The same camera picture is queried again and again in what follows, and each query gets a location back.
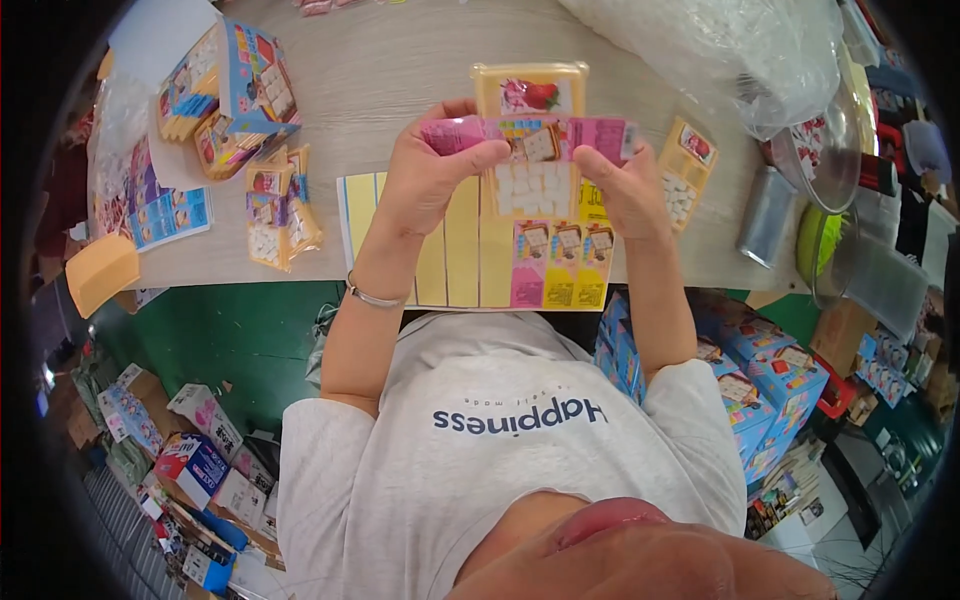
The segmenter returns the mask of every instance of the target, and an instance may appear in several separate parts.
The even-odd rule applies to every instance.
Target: finger
[[[654,147],[646,140],[638,140],[634,144],[634,157],[628,160],[623,168],[644,177],[653,177],[659,170]]]
[[[420,136],[420,123],[431,119],[456,119],[477,113],[477,103],[472,98],[454,98],[430,107],[430,110],[414,119],[406,131]]]
[[[495,167],[510,156],[510,144],[502,139],[487,140],[455,155],[444,156],[441,164],[452,179],[465,180],[486,169]]]
[[[608,194],[629,192],[631,182],[627,174],[590,146],[578,146],[573,151],[573,161],[584,177]]]

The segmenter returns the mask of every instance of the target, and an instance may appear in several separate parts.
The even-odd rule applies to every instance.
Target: green brush
[[[815,276],[819,277],[843,239],[846,223],[846,214],[826,215],[813,204],[806,208],[797,231],[797,271],[808,286],[813,285],[809,278],[813,272],[814,253],[817,254]]]

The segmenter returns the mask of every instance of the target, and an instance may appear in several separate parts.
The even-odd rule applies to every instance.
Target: pink packaging sleeve
[[[537,117],[515,116],[484,119],[469,116],[457,119],[423,121],[423,140],[440,156],[449,156],[488,139],[506,139],[512,146],[543,130],[556,136],[557,153],[550,158],[560,162],[573,159],[578,146],[590,146],[614,163],[634,155],[639,134],[636,123],[612,117]]]

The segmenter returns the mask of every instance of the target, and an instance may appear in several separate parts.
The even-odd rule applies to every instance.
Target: gray t-shirt
[[[588,360],[536,314],[429,315],[401,333],[376,421],[324,399],[287,408],[277,527],[297,597],[443,598],[537,490],[638,497],[742,536],[710,366],[663,369],[641,410]]]

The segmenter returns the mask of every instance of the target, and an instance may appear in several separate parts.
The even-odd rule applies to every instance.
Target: person
[[[475,112],[460,99],[422,118]],[[649,144],[622,168],[574,154],[624,245],[642,409],[534,313],[432,313],[397,336],[423,238],[509,153],[437,156],[419,122],[396,141],[320,398],[283,415],[277,527],[298,598],[832,597],[742,539],[744,474]]]

